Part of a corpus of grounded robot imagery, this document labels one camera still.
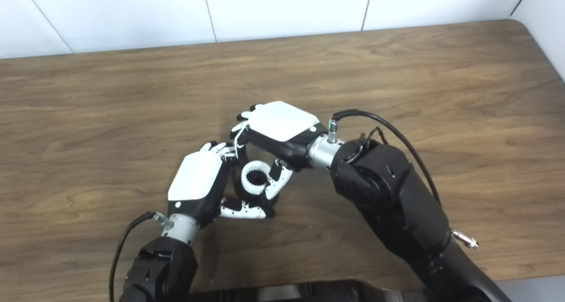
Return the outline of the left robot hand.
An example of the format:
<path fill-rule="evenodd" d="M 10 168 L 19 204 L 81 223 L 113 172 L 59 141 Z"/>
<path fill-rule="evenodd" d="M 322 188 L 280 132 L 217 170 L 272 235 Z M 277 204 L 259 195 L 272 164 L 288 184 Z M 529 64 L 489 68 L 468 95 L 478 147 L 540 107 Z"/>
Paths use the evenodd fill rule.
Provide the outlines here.
<path fill-rule="evenodd" d="M 228 199 L 224 190 L 237 163 L 231 143 L 211 141 L 184 157 L 168 190 L 168 217 L 184 214 L 200 227 L 219 217 L 232 219 L 268 219 L 276 212 L 250 201 Z"/>

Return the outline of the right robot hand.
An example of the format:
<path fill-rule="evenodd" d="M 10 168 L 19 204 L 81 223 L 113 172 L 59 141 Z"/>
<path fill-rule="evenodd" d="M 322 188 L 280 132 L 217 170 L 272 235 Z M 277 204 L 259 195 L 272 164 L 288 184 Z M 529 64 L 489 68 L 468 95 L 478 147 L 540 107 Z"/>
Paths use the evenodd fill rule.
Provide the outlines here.
<path fill-rule="evenodd" d="M 337 151 L 315 115 L 283 101 L 254 105 L 237 121 L 230 131 L 241 168 L 236 194 L 253 204 L 274 206 L 294 173 L 328 167 Z"/>

